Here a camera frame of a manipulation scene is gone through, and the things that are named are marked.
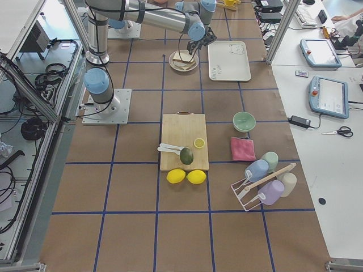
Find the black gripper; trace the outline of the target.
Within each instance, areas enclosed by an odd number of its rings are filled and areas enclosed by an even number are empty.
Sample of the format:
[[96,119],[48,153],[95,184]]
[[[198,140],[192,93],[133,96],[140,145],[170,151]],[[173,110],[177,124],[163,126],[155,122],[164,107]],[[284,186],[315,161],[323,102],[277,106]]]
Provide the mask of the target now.
[[208,27],[207,32],[205,33],[204,37],[201,40],[188,42],[187,51],[188,51],[189,55],[192,55],[194,50],[198,51],[203,46],[208,46],[209,44],[213,43],[214,41],[216,41],[216,39],[217,39],[217,36],[213,32],[212,28]]

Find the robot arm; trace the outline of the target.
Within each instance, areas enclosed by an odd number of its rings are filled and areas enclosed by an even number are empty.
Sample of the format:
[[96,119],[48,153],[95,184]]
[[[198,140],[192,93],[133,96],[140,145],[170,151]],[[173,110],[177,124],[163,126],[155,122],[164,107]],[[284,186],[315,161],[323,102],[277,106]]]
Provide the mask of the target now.
[[127,33],[133,28],[133,23],[128,20],[117,21],[114,19],[109,19],[108,24],[111,28],[121,33]]
[[155,53],[164,32],[188,36],[187,51],[190,54],[216,39],[209,26],[216,9],[215,1],[181,1],[175,7],[145,1],[86,1],[85,4],[88,7],[88,50],[83,82],[95,102],[96,111],[101,114],[112,112],[120,106],[115,87],[121,79],[119,74],[112,79],[107,70],[110,60],[107,52],[109,28],[123,29],[128,23],[133,23],[144,31],[150,31],[150,34],[144,33],[142,37],[156,39],[150,47],[129,45],[130,57],[135,57],[136,53]]

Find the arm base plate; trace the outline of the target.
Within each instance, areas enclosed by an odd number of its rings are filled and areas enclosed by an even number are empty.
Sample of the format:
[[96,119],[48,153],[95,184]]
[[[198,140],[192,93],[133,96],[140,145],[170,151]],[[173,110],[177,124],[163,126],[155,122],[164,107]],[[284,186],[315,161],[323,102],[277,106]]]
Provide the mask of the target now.
[[126,125],[128,123],[129,108],[132,97],[131,89],[115,89],[111,105],[95,104],[91,95],[88,96],[88,103],[92,105],[85,107],[85,112],[81,113],[83,125]]
[[141,24],[127,21],[123,28],[116,29],[109,27],[108,38],[118,40],[139,39]]

